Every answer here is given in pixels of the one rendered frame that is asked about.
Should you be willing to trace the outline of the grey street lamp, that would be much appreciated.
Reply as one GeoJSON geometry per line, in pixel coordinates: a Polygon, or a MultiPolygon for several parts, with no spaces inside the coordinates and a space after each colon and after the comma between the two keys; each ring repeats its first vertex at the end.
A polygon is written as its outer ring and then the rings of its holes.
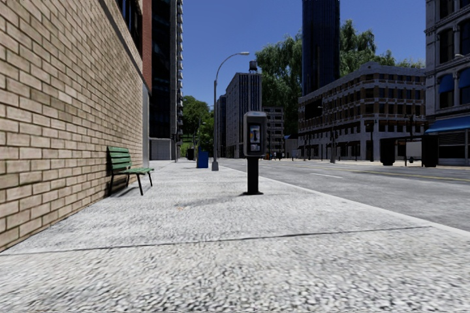
{"type": "Polygon", "coordinates": [[[219,163],[218,163],[218,109],[217,109],[217,81],[219,76],[219,71],[223,64],[228,61],[231,57],[235,55],[249,55],[249,52],[238,52],[232,55],[229,55],[218,67],[216,76],[213,83],[213,114],[214,114],[214,126],[213,126],[213,162],[211,165],[212,171],[219,170],[219,163]]]}

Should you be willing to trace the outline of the grey concrete tower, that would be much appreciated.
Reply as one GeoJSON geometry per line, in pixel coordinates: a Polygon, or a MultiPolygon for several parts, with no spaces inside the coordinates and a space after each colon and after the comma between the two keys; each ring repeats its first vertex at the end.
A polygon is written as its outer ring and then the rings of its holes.
{"type": "Polygon", "coordinates": [[[257,62],[249,62],[249,71],[237,72],[216,105],[217,156],[240,158],[243,154],[243,116],[262,109],[262,76],[257,62]]]}

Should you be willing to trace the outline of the grey low building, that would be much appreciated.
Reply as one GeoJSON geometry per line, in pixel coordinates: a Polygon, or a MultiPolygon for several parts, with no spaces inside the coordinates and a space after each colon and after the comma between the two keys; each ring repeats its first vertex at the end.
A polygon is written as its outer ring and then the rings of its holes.
{"type": "Polygon", "coordinates": [[[263,106],[267,115],[268,158],[282,157],[284,138],[284,111],[282,107],[263,106]]]}

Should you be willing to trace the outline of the trees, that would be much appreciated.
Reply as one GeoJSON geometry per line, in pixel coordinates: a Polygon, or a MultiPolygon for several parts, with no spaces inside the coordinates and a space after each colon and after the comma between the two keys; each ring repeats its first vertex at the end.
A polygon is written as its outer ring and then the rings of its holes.
{"type": "MultiPolygon", "coordinates": [[[[377,55],[375,35],[371,29],[362,33],[346,20],[339,33],[339,77],[358,70],[368,61],[381,65],[424,68],[425,61],[397,61],[390,50],[377,55]]],[[[302,95],[302,33],[285,36],[255,53],[262,71],[262,105],[284,109],[284,133],[298,132],[298,98],[302,95]]]]}
{"type": "Polygon", "coordinates": [[[185,157],[187,148],[201,146],[213,156],[213,111],[206,102],[186,95],[183,97],[183,134],[180,156],[185,157]]]}

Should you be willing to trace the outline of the dark glass tower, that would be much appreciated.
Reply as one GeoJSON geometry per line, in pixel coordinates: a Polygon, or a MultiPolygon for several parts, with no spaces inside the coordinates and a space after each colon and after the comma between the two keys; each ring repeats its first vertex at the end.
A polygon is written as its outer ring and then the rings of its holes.
{"type": "Polygon", "coordinates": [[[149,155],[177,160],[183,135],[183,0],[151,0],[149,155]]]}
{"type": "Polygon", "coordinates": [[[302,94],[339,78],[340,0],[302,0],[302,94]]]}

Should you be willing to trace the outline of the green bench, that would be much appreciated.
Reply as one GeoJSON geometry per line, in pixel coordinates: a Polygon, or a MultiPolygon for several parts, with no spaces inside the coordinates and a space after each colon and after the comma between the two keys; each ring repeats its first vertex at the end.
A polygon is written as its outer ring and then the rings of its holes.
{"type": "Polygon", "coordinates": [[[140,193],[143,196],[142,184],[140,182],[141,175],[148,175],[150,185],[153,186],[153,182],[151,180],[151,172],[154,170],[153,168],[133,168],[132,167],[132,160],[131,154],[127,148],[124,147],[113,147],[108,146],[108,155],[110,159],[110,167],[111,167],[111,179],[110,179],[110,192],[112,192],[114,177],[116,175],[126,175],[126,185],[129,185],[130,175],[136,175],[138,186],[140,189],[140,193]]]}

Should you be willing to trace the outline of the tan and grey corner building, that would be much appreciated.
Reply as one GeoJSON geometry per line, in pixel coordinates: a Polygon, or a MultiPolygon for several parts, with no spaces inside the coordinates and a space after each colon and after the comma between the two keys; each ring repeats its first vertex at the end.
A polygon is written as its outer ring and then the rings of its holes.
{"type": "Polygon", "coordinates": [[[423,135],[426,77],[422,68],[367,62],[298,99],[300,157],[378,160],[380,140],[423,135]]]}

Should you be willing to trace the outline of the red brick building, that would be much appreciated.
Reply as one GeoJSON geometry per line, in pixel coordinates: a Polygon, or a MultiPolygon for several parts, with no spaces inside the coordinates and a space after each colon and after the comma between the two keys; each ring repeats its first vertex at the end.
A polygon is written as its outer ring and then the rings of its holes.
{"type": "Polygon", "coordinates": [[[143,166],[149,166],[149,98],[151,85],[151,0],[141,0],[142,2],[142,73],[143,73],[143,166]]]}

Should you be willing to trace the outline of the black bus shelter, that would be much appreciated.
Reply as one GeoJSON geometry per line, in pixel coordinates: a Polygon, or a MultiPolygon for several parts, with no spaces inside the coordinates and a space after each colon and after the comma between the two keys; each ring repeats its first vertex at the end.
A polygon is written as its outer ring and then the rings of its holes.
{"type": "Polygon", "coordinates": [[[424,167],[436,167],[438,163],[438,137],[432,135],[384,138],[380,140],[380,161],[392,166],[397,157],[405,162],[421,161],[424,167]]]}

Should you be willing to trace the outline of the tan brick building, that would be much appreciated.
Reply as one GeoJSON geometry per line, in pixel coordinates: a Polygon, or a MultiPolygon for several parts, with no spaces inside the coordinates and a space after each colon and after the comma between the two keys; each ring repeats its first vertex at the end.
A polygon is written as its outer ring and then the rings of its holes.
{"type": "Polygon", "coordinates": [[[107,148],[142,163],[140,0],[0,0],[0,252],[103,199],[107,148]]]}

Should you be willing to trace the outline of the pale stone building, blue awnings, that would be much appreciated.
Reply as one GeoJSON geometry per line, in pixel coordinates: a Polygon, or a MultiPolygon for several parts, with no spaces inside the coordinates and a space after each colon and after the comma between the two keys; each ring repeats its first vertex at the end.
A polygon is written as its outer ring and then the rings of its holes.
{"type": "Polygon", "coordinates": [[[470,0],[426,0],[426,118],[438,165],[470,166],[470,0]]]}

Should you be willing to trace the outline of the pay phone on a post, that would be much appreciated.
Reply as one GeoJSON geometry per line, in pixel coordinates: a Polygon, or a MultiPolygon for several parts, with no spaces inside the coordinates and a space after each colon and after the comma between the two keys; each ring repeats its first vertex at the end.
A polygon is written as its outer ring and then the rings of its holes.
{"type": "Polygon", "coordinates": [[[267,115],[249,111],[243,116],[243,152],[247,159],[247,191],[244,195],[259,195],[259,159],[266,148],[267,115]]]}

